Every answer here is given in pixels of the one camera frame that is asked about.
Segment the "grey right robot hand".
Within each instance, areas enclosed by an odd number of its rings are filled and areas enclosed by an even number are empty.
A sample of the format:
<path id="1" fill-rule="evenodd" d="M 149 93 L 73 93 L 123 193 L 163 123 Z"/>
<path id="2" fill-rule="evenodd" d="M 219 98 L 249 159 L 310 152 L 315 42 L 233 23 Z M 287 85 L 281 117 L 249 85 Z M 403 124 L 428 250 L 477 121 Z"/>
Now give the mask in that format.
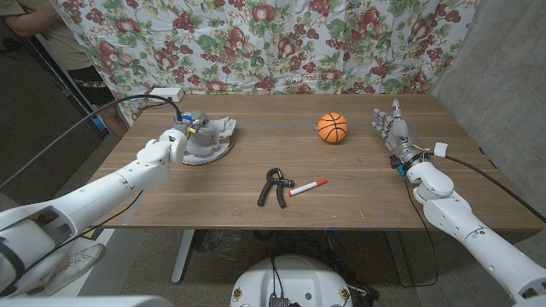
<path id="1" fill-rule="evenodd" d="M 430 161 L 430 155 L 426 150 L 415 145 L 410 127 L 402 118 L 398 99 L 392 101 L 392 114 L 376 108 L 374 116 L 375 121 L 371 124 L 391 152 L 389 159 L 393 169 L 405 175 L 412 166 Z"/>

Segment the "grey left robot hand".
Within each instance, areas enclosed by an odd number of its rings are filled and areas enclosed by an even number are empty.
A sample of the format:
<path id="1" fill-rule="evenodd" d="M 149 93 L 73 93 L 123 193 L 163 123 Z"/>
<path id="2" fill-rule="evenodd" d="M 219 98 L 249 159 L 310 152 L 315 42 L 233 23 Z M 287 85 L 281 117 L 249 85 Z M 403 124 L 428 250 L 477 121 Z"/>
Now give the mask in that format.
<path id="1" fill-rule="evenodd" d="M 199 110 L 182 111 L 176 115 L 174 129 L 182 132 L 196 147 L 212 147 L 217 143 L 217 132 L 209 117 Z"/>

